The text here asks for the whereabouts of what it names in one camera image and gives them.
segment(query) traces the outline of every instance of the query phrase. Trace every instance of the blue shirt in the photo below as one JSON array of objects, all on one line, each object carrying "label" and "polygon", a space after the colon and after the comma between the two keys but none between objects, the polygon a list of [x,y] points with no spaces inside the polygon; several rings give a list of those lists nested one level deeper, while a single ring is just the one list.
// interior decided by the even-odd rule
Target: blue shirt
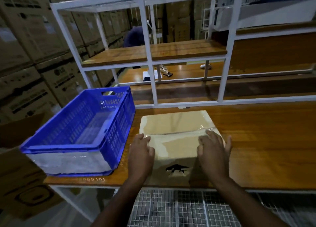
[{"label": "blue shirt", "polygon": [[124,39],[123,47],[136,47],[145,45],[143,27],[133,27]]}]

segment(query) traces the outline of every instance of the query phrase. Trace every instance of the blue plastic crate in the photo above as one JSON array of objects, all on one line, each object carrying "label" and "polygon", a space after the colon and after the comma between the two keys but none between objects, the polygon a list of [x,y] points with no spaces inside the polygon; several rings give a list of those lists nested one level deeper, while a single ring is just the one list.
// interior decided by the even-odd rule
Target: blue plastic crate
[{"label": "blue plastic crate", "polygon": [[48,175],[106,176],[121,160],[134,114],[130,87],[87,89],[27,139],[21,151]]}]

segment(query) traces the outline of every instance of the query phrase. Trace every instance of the forearm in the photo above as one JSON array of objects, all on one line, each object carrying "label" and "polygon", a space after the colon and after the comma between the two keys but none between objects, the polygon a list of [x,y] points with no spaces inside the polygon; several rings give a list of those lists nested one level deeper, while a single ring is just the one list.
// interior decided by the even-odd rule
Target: forearm
[{"label": "forearm", "polygon": [[142,182],[127,179],[91,227],[127,226],[129,216]]},{"label": "forearm", "polygon": [[243,227],[288,226],[271,211],[263,207],[232,179],[214,184],[216,190],[229,204]]}]

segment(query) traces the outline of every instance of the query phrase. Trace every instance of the metal wire rack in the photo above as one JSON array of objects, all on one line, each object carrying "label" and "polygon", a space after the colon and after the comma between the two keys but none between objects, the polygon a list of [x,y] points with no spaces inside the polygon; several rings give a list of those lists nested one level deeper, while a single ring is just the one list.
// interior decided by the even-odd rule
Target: metal wire rack
[{"label": "metal wire rack", "polygon": [[[292,227],[316,226],[314,194],[252,194]],[[142,190],[128,226],[241,227],[231,208],[217,192]]]}]

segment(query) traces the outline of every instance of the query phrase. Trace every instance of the person's arm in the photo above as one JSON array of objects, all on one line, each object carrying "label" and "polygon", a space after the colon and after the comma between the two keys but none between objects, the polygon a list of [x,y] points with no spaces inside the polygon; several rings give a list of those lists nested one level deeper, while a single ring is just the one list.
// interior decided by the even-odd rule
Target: person's arm
[{"label": "person's arm", "polygon": [[231,137],[223,145],[222,138],[213,131],[199,137],[197,155],[204,173],[218,193],[229,204],[243,227],[288,226],[271,211],[263,207],[229,177]]},{"label": "person's arm", "polygon": [[135,136],[128,155],[128,179],[91,227],[127,226],[137,194],[154,165],[155,149],[147,146],[149,141],[144,134]]}]

